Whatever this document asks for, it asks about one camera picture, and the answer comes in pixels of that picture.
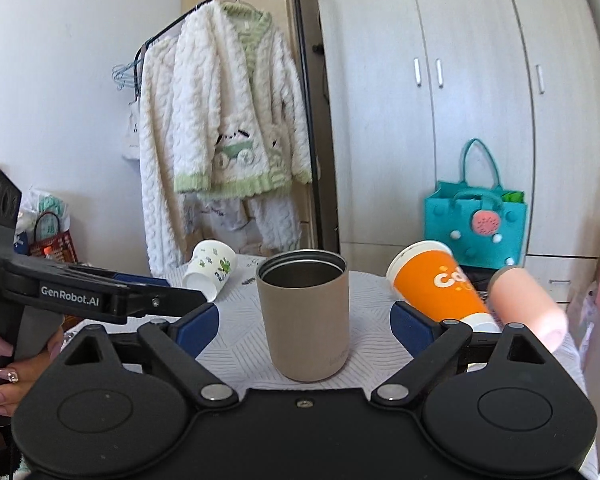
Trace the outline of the person left hand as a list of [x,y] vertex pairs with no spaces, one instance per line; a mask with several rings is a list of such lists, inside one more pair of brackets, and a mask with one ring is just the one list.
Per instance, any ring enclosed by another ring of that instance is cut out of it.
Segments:
[[[58,356],[64,343],[64,330],[57,332],[47,341],[46,348],[31,359],[10,363],[0,368],[0,416],[12,416],[19,403],[26,396],[33,384]],[[11,356],[12,346],[0,338],[0,358]]]

